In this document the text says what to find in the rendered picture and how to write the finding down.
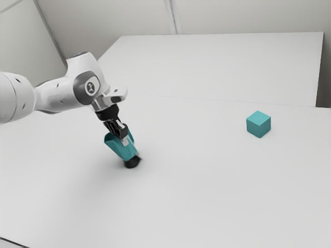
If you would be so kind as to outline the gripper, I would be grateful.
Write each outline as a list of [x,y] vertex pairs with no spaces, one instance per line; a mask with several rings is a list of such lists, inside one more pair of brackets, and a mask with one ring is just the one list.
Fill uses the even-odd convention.
[[102,111],[96,111],[95,114],[100,121],[114,120],[113,124],[116,136],[120,139],[124,147],[129,145],[127,137],[129,134],[129,129],[128,126],[125,123],[122,123],[118,117],[119,107],[117,104],[113,104]]

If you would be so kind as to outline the teal faceted mug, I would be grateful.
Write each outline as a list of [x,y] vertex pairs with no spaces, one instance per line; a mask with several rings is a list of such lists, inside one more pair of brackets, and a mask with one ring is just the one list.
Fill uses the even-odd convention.
[[104,143],[110,149],[112,149],[123,161],[130,160],[137,153],[137,149],[134,145],[134,138],[130,130],[128,130],[126,146],[123,145],[122,141],[119,138],[117,138],[110,132],[105,135]]

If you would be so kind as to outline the teal cube block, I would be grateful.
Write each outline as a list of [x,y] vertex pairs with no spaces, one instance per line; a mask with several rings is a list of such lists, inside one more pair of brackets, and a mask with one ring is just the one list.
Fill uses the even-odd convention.
[[260,111],[255,111],[246,118],[246,128],[250,134],[261,138],[271,130],[271,117]]

